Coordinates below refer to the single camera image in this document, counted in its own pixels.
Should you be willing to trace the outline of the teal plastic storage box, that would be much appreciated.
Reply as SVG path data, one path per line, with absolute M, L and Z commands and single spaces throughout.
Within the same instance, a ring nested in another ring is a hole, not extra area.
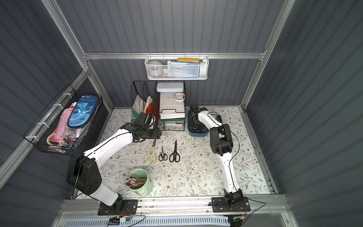
M 187 121 L 188 133 L 192 137 L 206 137 L 209 133 L 209 129 L 202 123 L 196 122 L 193 117 L 192 110 L 188 111 L 188 121 Z

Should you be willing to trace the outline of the cream handled kitchen scissors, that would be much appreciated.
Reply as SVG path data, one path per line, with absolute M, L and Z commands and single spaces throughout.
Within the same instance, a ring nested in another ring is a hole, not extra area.
M 144 163 L 150 163 L 150 164 L 156 163 L 156 161 L 157 161 L 157 157 L 156 157 L 156 141 L 157 141 L 157 139 L 153 140 L 153 144 L 152 144 L 150 150 L 144 156 L 144 159 L 143 159 Z

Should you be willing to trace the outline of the small black scissors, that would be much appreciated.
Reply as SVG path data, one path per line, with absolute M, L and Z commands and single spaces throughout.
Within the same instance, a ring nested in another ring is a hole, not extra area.
M 162 161 L 167 161 L 167 159 L 168 159 L 168 155 L 164 152 L 163 146 L 161 146 L 161 153 L 158 156 L 158 160 L 160 162 L 162 162 Z

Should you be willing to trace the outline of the large black scissors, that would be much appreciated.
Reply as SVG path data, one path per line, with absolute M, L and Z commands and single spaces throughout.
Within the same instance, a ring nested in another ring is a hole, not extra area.
M 175 146 L 174 146 L 174 151 L 170 154 L 169 156 L 169 161 L 170 162 L 180 162 L 180 154 L 177 152 L 177 140 L 175 141 Z

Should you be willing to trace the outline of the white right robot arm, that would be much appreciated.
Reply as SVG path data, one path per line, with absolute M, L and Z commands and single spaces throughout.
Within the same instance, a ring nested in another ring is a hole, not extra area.
M 195 130 L 209 130 L 210 147 L 219 158 L 224 176 L 224 206 L 230 211 L 240 207 L 244 195 L 233 167 L 233 133 L 230 126 L 223 123 L 219 114 L 213 116 L 207 108 L 192 104 L 188 111 L 188 128 L 192 136 L 196 134 Z

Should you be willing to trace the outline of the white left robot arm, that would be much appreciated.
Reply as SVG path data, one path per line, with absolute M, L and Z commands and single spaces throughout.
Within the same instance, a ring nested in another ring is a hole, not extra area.
M 103 181 L 100 168 L 121 148 L 133 142 L 160 137 L 156 117 L 152 113 L 141 112 L 137 120 L 124 124 L 104 142 L 82 154 L 71 155 L 66 182 L 119 213 L 123 209 L 123 197 Z

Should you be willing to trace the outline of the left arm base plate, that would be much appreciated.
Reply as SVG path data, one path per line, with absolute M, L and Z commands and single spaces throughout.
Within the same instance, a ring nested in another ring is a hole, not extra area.
M 98 209 L 98 216 L 110 216 L 110 215 L 135 215 L 138 207 L 138 200 L 117 200 L 114 205 L 107 206 L 104 203 L 100 203 Z

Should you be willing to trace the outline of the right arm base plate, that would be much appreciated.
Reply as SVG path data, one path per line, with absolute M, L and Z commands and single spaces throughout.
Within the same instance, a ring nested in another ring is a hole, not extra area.
M 230 199 L 227 201 L 226 197 L 212 197 L 209 206 L 212 207 L 214 213 L 223 212 L 250 212 L 250 203 L 247 197 L 239 198 L 235 201 Z

